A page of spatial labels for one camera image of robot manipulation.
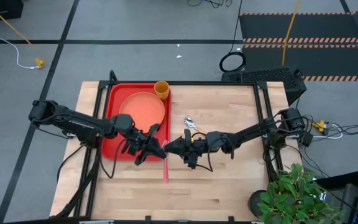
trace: metal spoon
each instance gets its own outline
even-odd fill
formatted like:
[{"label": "metal spoon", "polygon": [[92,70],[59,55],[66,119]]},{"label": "metal spoon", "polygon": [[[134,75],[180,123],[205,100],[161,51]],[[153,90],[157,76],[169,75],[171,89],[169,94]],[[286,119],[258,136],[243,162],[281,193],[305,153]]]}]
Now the metal spoon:
[{"label": "metal spoon", "polygon": [[185,125],[187,125],[189,128],[194,128],[197,131],[199,131],[199,129],[196,127],[196,124],[194,123],[194,121],[189,117],[185,118]]}]

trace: white cable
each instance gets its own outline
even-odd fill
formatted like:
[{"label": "white cable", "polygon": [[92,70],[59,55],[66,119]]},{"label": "white cable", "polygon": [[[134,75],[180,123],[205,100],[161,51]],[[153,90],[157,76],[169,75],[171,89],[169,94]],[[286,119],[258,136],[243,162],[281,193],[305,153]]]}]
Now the white cable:
[{"label": "white cable", "polygon": [[329,124],[330,124],[332,127],[338,129],[338,131],[339,131],[338,133],[341,133],[341,135],[338,136],[338,137],[313,136],[313,138],[328,138],[328,139],[340,139],[340,138],[342,138],[342,137],[343,137],[342,129],[341,129],[338,125],[336,125],[336,124],[331,124],[331,123],[329,123]]},{"label": "white cable", "polygon": [[17,49],[17,47],[16,47],[14,44],[10,43],[10,42],[9,42],[9,41],[7,41],[7,40],[4,40],[4,39],[2,39],[2,38],[0,38],[0,40],[1,40],[1,41],[3,41],[3,42],[5,42],[5,43],[7,43],[7,44],[9,44],[10,46],[12,46],[12,47],[14,47],[14,48],[16,49],[16,54],[17,54],[17,57],[16,57],[16,64],[17,64],[18,66],[20,66],[21,68],[26,68],[26,69],[35,69],[35,68],[39,68],[38,66],[34,66],[34,67],[25,67],[25,66],[21,65],[21,64],[19,63],[19,49]]}]

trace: potted plant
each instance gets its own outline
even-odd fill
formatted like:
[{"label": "potted plant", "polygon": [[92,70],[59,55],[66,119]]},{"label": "potted plant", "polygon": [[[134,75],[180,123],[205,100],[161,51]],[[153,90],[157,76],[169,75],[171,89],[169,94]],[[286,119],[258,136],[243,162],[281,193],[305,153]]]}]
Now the potted plant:
[{"label": "potted plant", "polygon": [[313,174],[302,172],[302,166],[292,164],[291,172],[280,171],[278,180],[260,193],[260,219],[266,224],[342,223],[343,211],[332,208],[320,199],[325,192],[313,181]]}]

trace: red tray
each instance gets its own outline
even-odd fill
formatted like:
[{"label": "red tray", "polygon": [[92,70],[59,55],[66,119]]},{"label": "red tray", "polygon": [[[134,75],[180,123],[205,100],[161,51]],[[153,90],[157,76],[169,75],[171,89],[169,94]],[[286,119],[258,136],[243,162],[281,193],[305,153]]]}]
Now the red tray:
[{"label": "red tray", "polygon": [[[112,118],[113,116],[119,114],[119,108],[126,98],[131,96],[134,93],[138,92],[154,92],[154,83],[150,84],[140,84],[140,83],[128,83],[128,84],[118,84],[110,92],[109,103],[107,105],[106,118]],[[165,107],[165,117],[161,122],[160,130],[155,133],[155,136],[158,139],[160,145],[162,145],[164,140],[170,140],[170,123],[171,123],[171,94],[169,94],[166,100],[162,101]],[[120,134],[117,135],[114,139],[103,139],[102,141],[102,155],[106,159],[114,159],[116,149],[118,144],[124,139]],[[118,153],[117,160],[121,161],[134,161],[135,157],[128,153]],[[160,158],[155,156],[148,156],[146,161],[158,161]]]}]

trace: yellow connector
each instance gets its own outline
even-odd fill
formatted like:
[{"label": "yellow connector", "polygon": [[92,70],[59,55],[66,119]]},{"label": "yellow connector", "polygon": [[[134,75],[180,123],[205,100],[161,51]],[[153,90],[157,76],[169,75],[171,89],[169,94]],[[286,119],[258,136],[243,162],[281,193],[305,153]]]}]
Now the yellow connector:
[{"label": "yellow connector", "polygon": [[325,121],[321,120],[319,123],[313,123],[313,126],[316,127],[319,132],[324,133],[326,123]]},{"label": "yellow connector", "polygon": [[45,61],[40,60],[39,58],[36,58],[36,59],[35,59],[35,63],[37,64],[37,66],[38,66],[39,68],[43,68]]}]

